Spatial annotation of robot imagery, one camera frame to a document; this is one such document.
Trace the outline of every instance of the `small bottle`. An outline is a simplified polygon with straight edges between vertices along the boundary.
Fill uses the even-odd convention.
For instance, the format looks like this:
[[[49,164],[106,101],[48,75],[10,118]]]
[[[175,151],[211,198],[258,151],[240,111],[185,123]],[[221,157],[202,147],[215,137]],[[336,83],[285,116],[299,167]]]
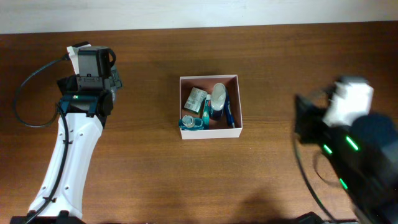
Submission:
[[[190,115],[185,115],[179,122],[178,125],[182,130],[203,130],[203,121],[200,118],[194,118]]]
[[[226,88],[222,83],[217,83],[213,87],[213,92],[211,93],[211,110],[210,118],[219,121],[223,117],[224,104],[226,98]]]

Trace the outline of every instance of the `white box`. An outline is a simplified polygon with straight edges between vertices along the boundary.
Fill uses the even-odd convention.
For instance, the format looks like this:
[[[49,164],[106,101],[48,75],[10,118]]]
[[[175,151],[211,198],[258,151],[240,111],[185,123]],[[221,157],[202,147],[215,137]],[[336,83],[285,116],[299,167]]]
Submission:
[[[241,97],[239,95],[239,83],[237,75],[209,75],[199,77],[180,77],[180,119],[186,115],[201,118],[203,107],[199,115],[183,110],[184,104],[189,97],[193,87],[207,91],[211,94],[216,83],[222,83],[228,90],[231,101],[231,111],[235,127],[228,127],[226,116],[221,121],[210,120],[209,130],[181,131],[182,139],[214,139],[214,138],[238,138],[243,129]]]

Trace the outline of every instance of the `wood grain surface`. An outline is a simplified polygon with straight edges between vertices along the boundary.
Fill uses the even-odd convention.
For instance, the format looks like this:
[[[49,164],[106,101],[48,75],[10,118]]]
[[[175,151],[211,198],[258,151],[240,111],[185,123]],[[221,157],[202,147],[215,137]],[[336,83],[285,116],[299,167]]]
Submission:
[[[342,73],[369,79],[373,110],[398,120],[398,22],[124,30],[0,35],[0,222],[25,215],[43,181],[57,124],[32,129],[11,110],[14,91],[34,70],[84,40],[111,47],[125,88],[90,162],[83,196],[87,223],[240,223],[314,211],[297,169],[290,132],[295,93],[326,86]],[[44,122],[61,94],[62,62],[34,78],[18,109]],[[183,141],[181,76],[238,74],[243,131],[237,139]],[[312,167],[308,176],[336,218],[354,218],[344,191]],[[336,177],[326,159],[320,173]]]

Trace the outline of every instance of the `black cable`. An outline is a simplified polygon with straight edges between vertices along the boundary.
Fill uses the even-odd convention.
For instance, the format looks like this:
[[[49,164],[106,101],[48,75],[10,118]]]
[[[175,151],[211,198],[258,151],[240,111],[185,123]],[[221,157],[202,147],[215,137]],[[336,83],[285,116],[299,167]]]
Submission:
[[[68,131],[68,123],[67,123],[67,119],[64,115],[64,113],[62,112],[62,109],[59,105],[55,105],[57,107],[57,111],[60,113],[60,116],[62,118],[62,123],[63,123],[63,128],[65,130],[65,140],[64,142],[64,148],[63,148],[63,155],[62,155],[62,160],[61,160],[61,165],[60,168],[58,170],[58,175],[57,175],[57,179],[55,180],[54,186],[50,192],[49,197],[45,198],[44,204],[31,216],[29,217],[29,219],[25,222],[25,224],[30,223],[34,218],[36,218],[41,212],[43,212],[43,210],[49,205],[49,203],[53,200],[53,197],[58,189],[58,185],[61,181],[61,177],[62,177],[62,172],[63,172],[63,168],[65,167],[65,162],[67,160],[67,155],[68,155],[68,146],[69,146],[69,131]]]
[[[56,64],[57,62],[60,62],[62,60],[70,60],[69,55],[65,54],[64,56],[62,56],[59,59],[56,59],[46,65],[44,65],[43,67],[41,67],[40,69],[36,70],[34,73],[32,73],[31,75],[29,75],[24,82],[22,82],[22,84],[18,87],[18,89],[16,90],[16,95],[15,98],[12,102],[12,110],[14,111],[14,115],[17,118],[17,120],[19,122],[21,122],[22,124],[31,127],[31,128],[44,128],[47,127],[49,125],[51,125],[55,119],[57,118],[58,113],[60,113],[60,116],[62,118],[62,122],[63,122],[63,128],[65,130],[65,140],[64,140],[64,149],[63,149],[63,156],[62,156],[62,160],[61,160],[61,164],[60,164],[60,168],[58,170],[58,175],[57,175],[57,179],[55,180],[54,186],[50,192],[50,195],[45,199],[43,205],[37,210],[35,211],[34,214],[32,214],[28,220],[25,222],[25,224],[30,223],[31,221],[33,221],[41,212],[43,212],[43,210],[49,205],[49,203],[53,200],[53,197],[58,189],[58,185],[61,181],[61,177],[62,177],[62,173],[63,173],[63,168],[65,167],[65,162],[67,160],[67,154],[68,154],[68,146],[69,146],[69,132],[68,132],[68,123],[67,123],[67,119],[61,109],[61,107],[59,105],[55,105],[55,112],[54,115],[52,116],[51,120],[44,123],[44,124],[29,124],[26,123],[24,120],[21,119],[21,117],[18,115],[17,112],[17,101],[19,98],[19,95],[21,93],[22,88],[33,78],[35,77],[37,74],[39,74],[41,71],[45,70],[46,68],[49,68],[50,66]]]
[[[39,69],[36,70],[34,73],[32,73],[31,75],[29,75],[29,77],[27,77],[27,78],[25,79],[25,81],[22,82],[22,84],[21,84],[21,85],[18,87],[18,89],[16,90],[15,98],[14,98],[14,100],[12,101],[12,110],[13,110],[14,115],[15,115],[15,117],[17,118],[17,120],[18,120],[19,122],[21,122],[22,124],[24,124],[24,125],[26,125],[26,126],[28,126],[28,127],[31,127],[31,128],[44,128],[44,127],[47,127],[47,126],[51,125],[51,124],[55,121],[55,118],[57,118],[58,110],[57,110],[57,108],[55,108],[54,115],[52,116],[52,118],[51,118],[50,121],[48,121],[48,122],[46,122],[46,123],[44,123],[44,124],[29,124],[29,123],[26,123],[24,120],[21,119],[21,117],[19,116],[19,114],[18,114],[18,112],[17,112],[17,101],[18,101],[18,98],[19,98],[19,94],[21,93],[21,90],[22,90],[22,88],[26,85],[26,83],[28,83],[33,77],[35,77],[35,76],[36,76],[37,74],[39,74],[41,71],[45,70],[46,68],[49,68],[50,66],[52,66],[52,65],[54,65],[55,63],[60,62],[60,61],[62,61],[62,60],[70,60],[69,55],[68,55],[68,54],[65,54],[65,55],[62,56],[61,58],[56,59],[56,60],[54,60],[54,61],[52,61],[52,62],[50,62],[50,63],[44,65],[43,67],[39,68]]]
[[[113,52],[112,49],[109,49],[109,54],[112,56],[112,61],[110,62],[110,67],[112,68],[116,62],[116,54]]]
[[[307,188],[310,191],[313,199],[316,201],[316,203],[322,209],[322,211],[325,212],[325,214],[330,218],[330,220],[333,223],[338,223],[336,221],[336,219],[333,217],[333,215],[331,215],[331,213],[325,208],[325,206],[323,206],[321,200],[319,200],[317,194],[315,193],[315,191],[313,190],[310,182],[308,181],[307,175],[305,174],[303,165],[301,163],[300,152],[299,152],[299,148],[297,146],[297,137],[296,137],[296,133],[294,132],[294,130],[295,130],[295,128],[293,127],[293,131],[292,131],[293,151],[294,151],[294,155],[295,155],[295,158],[296,158],[296,161],[297,161],[298,168],[300,169],[301,176],[303,177],[303,180],[305,182],[305,185],[307,186]]]
[[[322,180],[325,184],[329,185],[330,187],[341,188],[340,182],[333,182],[333,181],[330,181],[330,180],[326,180],[325,178],[323,178],[323,177],[319,174],[319,172],[318,172],[318,160],[319,160],[320,156],[325,156],[325,155],[324,155],[322,152],[320,152],[320,151],[318,151],[317,153],[315,153],[315,154],[313,155],[313,159],[312,159],[312,164],[313,164],[313,165],[312,165],[312,166],[313,166],[313,169],[314,169],[315,173],[317,173],[317,175],[319,176],[319,178],[321,178],[321,180]]]

